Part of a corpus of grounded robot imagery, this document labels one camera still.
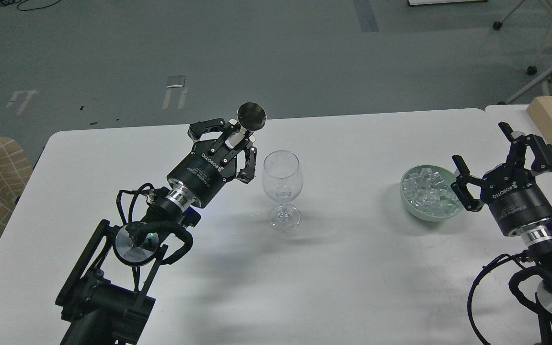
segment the chair leg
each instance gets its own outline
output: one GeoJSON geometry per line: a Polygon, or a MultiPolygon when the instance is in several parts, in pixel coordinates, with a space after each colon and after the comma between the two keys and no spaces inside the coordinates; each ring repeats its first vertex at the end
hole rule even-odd
{"type": "Polygon", "coordinates": [[[548,31],[546,31],[545,39],[543,40],[542,45],[540,46],[538,52],[534,56],[534,59],[532,60],[532,64],[530,65],[530,67],[528,67],[528,74],[530,76],[535,74],[535,72],[530,73],[530,68],[534,68],[534,69],[536,68],[538,61],[543,51],[545,50],[546,46],[548,45],[548,42],[551,39],[551,35],[552,35],[552,7],[550,4],[548,4],[548,2],[546,2],[546,0],[540,0],[540,2],[543,4],[543,6],[545,6],[546,11],[548,11],[549,15],[551,16],[551,26],[548,28],[548,31]]]}
{"type": "Polygon", "coordinates": [[[508,100],[506,100],[505,103],[506,104],[512,104],[517,98],[519,98],[519,96],[521,96],[522,94],[527,92],[529,89],[531,89],[532,87],[534,87],[538,83],[541,83],[543,80],[546,79],[546,77],[548,77],[550,75],[552,75],[552,64],[543,73],[541,73],[541,75],[535,77],[534,80],[530,81],[530,83],[528,83],[523,88],[521,88],[521,90],[517,91],[515,94],[510,96],[510,98],[508,98],[508,100]]]}
{"type": "Polygon", "coordinates": [[[502,24],[504,24],[504,22],[506,21],[506,19],[508,19],[508,17],[510,17],[510,15],[516,10],[519,8],[519,6],[521,6],[523,3],[525,2],[525,0],[519,0],[519,3],[517,5],[515,5],[512,9],[510,9],[510,11],[508,11],[508,13],[506,14],[506,16],[504,16],[502,19],[500,19],[498,22],[495,22],[493,23],[493,28],[494,29],[499,29],[502,27],[502,24]]]}

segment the white table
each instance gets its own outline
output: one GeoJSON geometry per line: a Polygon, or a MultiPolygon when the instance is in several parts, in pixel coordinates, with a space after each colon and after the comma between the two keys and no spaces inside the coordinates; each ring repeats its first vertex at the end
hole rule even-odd
{"type": "MultiPolygon", "coordinates": [[[[187,129],[70,131],[49,140],[0,241],[0,345],[59,343],[69,323],[55,297],[90,234],[102,218],[119,223],[119,189],[166,184],[191,148],[187,129]]],[[[403,208],[398,183],[419,164],[453,170],[455,153],[482,175],[508,152],[495,129],[479,109],[269,120],[256,133],[256,180],[226,185],[200,210],[190,253],[157,274],[139,343],[476,344],[466,317],[472,280],[523,242],[504,238],[488,209],[420,221],[403,208]],[[265,222],[274,203],[263,193],[261,162],[277,149],[297,153],[305,179],[293,202],[302,224],[290,234],[265,222]]],[[[543,183],[552,188],[552,176],[543,183]]],[[[130,269],[114,255],[103,269],[132,288],[130,269]]],[[[515,271],[503,266],[485,279],[475,317],[489,341],[530,345],[539,341],[537,321],[508,291],[515,271]]]]}

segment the gray floor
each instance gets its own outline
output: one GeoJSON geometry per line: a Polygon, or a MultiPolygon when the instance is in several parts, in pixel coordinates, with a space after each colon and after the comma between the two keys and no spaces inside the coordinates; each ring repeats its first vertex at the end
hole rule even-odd
{"type": "MultiPolygon", "coordinates": [[[[63,0],[40,11],[0,7],[0,136],[18,140],[35,162],[57,131],[232,118],[247,101],[270,118],[483,109],[531,79],[525,70],[548,28],[539,3],[528,1],[493,30],[514,3],[63,0]],[[377,31],[364,26],[372,16],[377,31]],[[175,75],[186,76],[184,106],[178,109],[177,89],[163,110],[167,77],[175,75]],[[6,107],[14,92],[27,90],[39,93],[20,114],[26,94],[6,107]]],[[[551,59],[552,46],[539,69],[551,59]]],[[[517,103],[540,94],[534,88],[517,103]]]]}

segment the black cable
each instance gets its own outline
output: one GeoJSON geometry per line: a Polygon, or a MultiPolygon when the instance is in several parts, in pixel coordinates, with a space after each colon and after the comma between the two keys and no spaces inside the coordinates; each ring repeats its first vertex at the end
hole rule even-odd
{"type": "Polygon", "coordinates": [[[0,6],[9,6],[13,4],[18,4],[18,2],[21,2],[22,0],[0,0],[0,6]]]}
{"type": "Polygon", "coordinates": [[[133,291],[140,292],[140,267],[132,267],[131,273],[133,273],[133,291]]]}
{"type": "Polygon", "coordinates": [[[150,183],[145,183],[143,185],[140,186],[140,188],[138,188],[136,190],[136,194],[133,196],[133,198],[131,199],[131,204],[129,204],[129,213],[127,213],[127,221],[129,223],[131,223],[132,219],[133,219],[133,209],[134,207],[136,206],[136,201],[138,200],[138,196],[140,196],[140,194],[142,193],[142,191],[144,190],[144,188],[146,187],[149,187],[150,189],[155,189],[155,187],[150,184],[150,183]]]}
{"type": "Polygon", "coordinates": [[[521,284],[523,280],[526,280],[533,276],[540,276],[543,279],[547,290],[552,293],[552,273],[540,266],[528,267],[522,269],[517,273],[514,273],[514,275],[512,276],[512,278],[510,278],[510,281],[508,282],[508,287],[510,288],[510,292],[512,292],[519,303],[523,304],[525,308],[528,308],[532,312],[539,314],[542,312],[542,307],[540,307],[534,301],[530,301],[527,297],[525,297],[524,293],[519,290],[519,284],[521,284]]]}
{"type": "Polygon", "coordinates": [[[499,266],[502,266],[503,264],[506,264],[506,262],[513,261],[515,262],[519,267],[522,269],[525,269],[525,266],[521,265],[518,260],[523,256],[522,253],[516,254],[514,256],[508,255],[508,254],[500,254],[497,256],[497,258],[491,260],[491,262],[483,266],[483,270],[478,273],[476,279],[474,279],[473,284],[471,285],[470,292],[468,294],[468,300],[467,300],[467,314],[468,319],[470,321],[470,324],[472,326],[472,329],[474,331],[474,334],[478,337],[478,340],[480,340],[481,343],[484,345],[490,345],[490,343],[487,341],[487,339],[484,338],[484,336],[481,334],[481,332],[476,327],[476,323],[474,323],[474,317],[472,315],[472,299],[474,297],[474,291],[476,290],[476,287],[478,284],[480,284],[480,280],[482,280],[486,275],[491,273],[494,269],[498,268],[499,266]]]}
{"type": "Polygon", "coordinates": [[[22,0],[21,2],[18,3],[18,5],[16,6],[16,9],[18,9],[19,11],[23,11],[23,12],[24,12],[24,11],[26,12],[26,11],[33,11],[33,10],[41,10],[41,9],[46,9],[46,8],[48,8],[48,7],[50,7],[50,6],[54,6],[54,5],[58,4],[59,2],[61,2],[61,0],[57,0],[57,1],[55,1],[55,2],[53,2],[52,4],[47,5],[47,6],[34,7],[34,8],[32,8],[32,9],[21,9],[20,6],[21,6],[22,4],[24,4],[25,2],[28,2],[28,1],[29,1],[29,0],[22,0]]]}

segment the robotiq logo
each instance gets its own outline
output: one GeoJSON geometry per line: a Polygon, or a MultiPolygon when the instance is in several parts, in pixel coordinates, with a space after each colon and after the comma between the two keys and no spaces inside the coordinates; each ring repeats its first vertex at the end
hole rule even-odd
{"type": "Polygon", "coordinates": [[[513,190],[515,188],[517,188],[517,182],[516,181],[514,183],[512,183],[512,185],[509,185],[508,187],[504,188],[503,190],[500,190],[499,193],[493,194],[493,199],[497,199],[500,196],[510,192],[511,190],[513,190]]]}
{"type": "Polygon", "coordinates": [[[205,159],[208,163],[212,164],[212,166],[216,168],[219,173],[224,169],[222,166],[216,164],[212,159],[210,159],[210,157],[208,157],[205,153],[202,152],[201,157],[205,159]]]}

